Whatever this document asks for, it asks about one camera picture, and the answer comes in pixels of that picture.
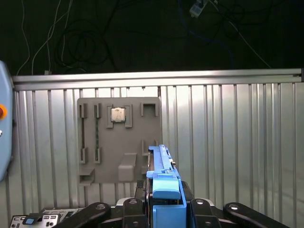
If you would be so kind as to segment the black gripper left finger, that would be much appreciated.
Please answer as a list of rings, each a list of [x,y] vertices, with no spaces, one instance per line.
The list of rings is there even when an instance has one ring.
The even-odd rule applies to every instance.
[[[137,181],[133,198],[115,207],[104,202],[90,204],[56,225],[57,228],[148,228],[145,212],[146,181]]]

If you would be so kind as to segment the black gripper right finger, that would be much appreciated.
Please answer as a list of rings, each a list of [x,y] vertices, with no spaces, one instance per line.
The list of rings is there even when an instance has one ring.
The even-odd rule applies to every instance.
[[[195,198],[186,182],[182,182],[187,202],[188,228],[286,228],[287,226],[237,202],[217,208],[209,199]]]

